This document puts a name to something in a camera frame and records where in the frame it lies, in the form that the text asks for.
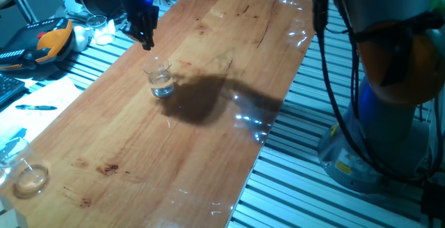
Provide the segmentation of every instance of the keyboard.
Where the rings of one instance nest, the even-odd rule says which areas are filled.
[[[25,82],[0,74],[0,106],[23,90],[25,90]]]

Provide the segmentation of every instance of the pen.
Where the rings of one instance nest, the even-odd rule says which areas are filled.
[[[55,107],[55,106],[29,106],[29,105],[18,105],[18,106],[15,106],[15,108],[17,108],[19,110],[41,110],[41,111],[57,109],[57,107]]]

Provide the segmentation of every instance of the black cable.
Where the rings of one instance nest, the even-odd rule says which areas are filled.
[[[420,105],[419,105],[419,117],[420,117],[420,122],[423,122],[422,106],[423,106],[423,104],[420,104]]]
[[[354,152],[356,154],[358,154],[365,162],[367,162],[376,172],[380,173],[381,175],[388,177],[390,179],[396,180],[396,181],[400,181],[402,183],[425,181],[439,169],[440,164],[443,159],[443,150],[444,150],[443,142],[442,142],[443,137],[440,132],[440,123],[438,121],[436,121],[436,125],[437,125],[437,129],[439,130],[439,131],[437,131],[437,139],[438,139],[438,143],[439,143],[439,146],[437,149],[438,149],[439,157],[433,163],[434,166],[432,166],[431,170],[429,170],[427,174],[425,174],[421,177],[409,178],[409,177],[400,176],[399,175],[400,173],[397,173],[395,171],[395,169],[391,168],[382,159],[378,158],[377,154],[372,149],[372,146],[369,144],[366,137],[362,136],[361,130],[359,130],[360,135],[362,136],[365,150],[368,153],[371,160],[369,160],[362,153],[361,149],[355,144],[354,140],[352,139],[352,136],[350,135],[350,132],[346,126],[346,123],[344,122],[344,120],[340,114],[339,107],[337,105],[337,102],[334,97],[334,93],[332,91],[332,87],[330,85],[329,75],[328,75],[328,71],[327,71],[327,63],[326,63],[326,58],[325,58],[325,45],[324,45],[324,29],[327,25],[327,0],[321,0],[321,1],[322,1],[322,3],[319,3],[317,0],[314,1],[314,28],[316,30],[316,34],[318,37],[318,44],[320,47],[323,78],[324,78],[327,94],[328,94],[328,97],[330,98],[332,110],[334,111],[335,117],[339,123],[339,126],[343,132],[343,135],[344,135],[346,141],[348,142],[348,144],[350,145],[350,147],[354,150]],[[339,12],[341,12],[341,14],[345,13],[345,8],[340,7]],[[347,18],[344,17],[343,20],[345,21],[345,24],[348,27],[348,29],[351,29],[350,24],[347,21]],[[353,39],[353,36],[352,36],[352,31],[350,31],[350,40],[351,40],[351,44],[353,45],[353,50],[354,50],[354,52],[353,52],[353,69],[354,69],[353,74],[355,77],[354,78],[354,81],[355,81],[355,79],[358,79],[359,57],[358,57],[358,53],[357,53],[357,45],[356,45],[356,43]],[[357,103],[358,102],[358,82],[357,81],[355,81],[355,85],[356,85],[355,92],[354,92],[355,96],[352,98],[354,98],[354,101],[356,101],[356,103]],[[390,173],[390,172],[386,171],[385,169],[381,168],[379,164],[383,164],[385,167],[391,169],[395,173]]]
[[[329,32],[331,32],[331,33],[335,33],[335,34],[349,33],[349,30],[348,30],[348,29],[343,30],[343,31],[333,31],[333,30],[330,30],[328,27],[326,27],[326,30],[329,31]]]

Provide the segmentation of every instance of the white paper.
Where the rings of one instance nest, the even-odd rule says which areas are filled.
[[[0,140],[12,138],[17,127],[26,129],[23,137],[31,142],[51,124],[78,96],[79,90],[65,76],[39,89],[28,96],[18,99],[0,113]],[[17,105],[55,106],[56,110],[18,110]]]

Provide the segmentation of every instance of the water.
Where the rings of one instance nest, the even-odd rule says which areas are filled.
[[[15,183],[15,194],[26,198],[39,193],[48,182],[48,169],[43,165],[30,165],[23,170]]]
[[[170,96],[173,92],[173,89],[175,88],[173,86],[172,75],[169,72],[150,74],[149,82],[153,95],[156,97]]]

